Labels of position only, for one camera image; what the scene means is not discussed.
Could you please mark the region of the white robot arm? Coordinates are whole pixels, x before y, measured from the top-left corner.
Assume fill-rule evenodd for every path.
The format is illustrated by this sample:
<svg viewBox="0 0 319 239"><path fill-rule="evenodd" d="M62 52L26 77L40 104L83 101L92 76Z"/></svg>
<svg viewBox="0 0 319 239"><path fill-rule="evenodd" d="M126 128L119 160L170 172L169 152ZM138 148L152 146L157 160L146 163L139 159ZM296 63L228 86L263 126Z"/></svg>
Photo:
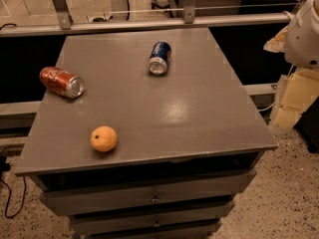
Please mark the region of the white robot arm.
<svg viewBox="0 0 319 239"><path fill-rule="evenodd" d="M319 0L307 0L287 27L285 60L307 69L319 69Z"/></svg>

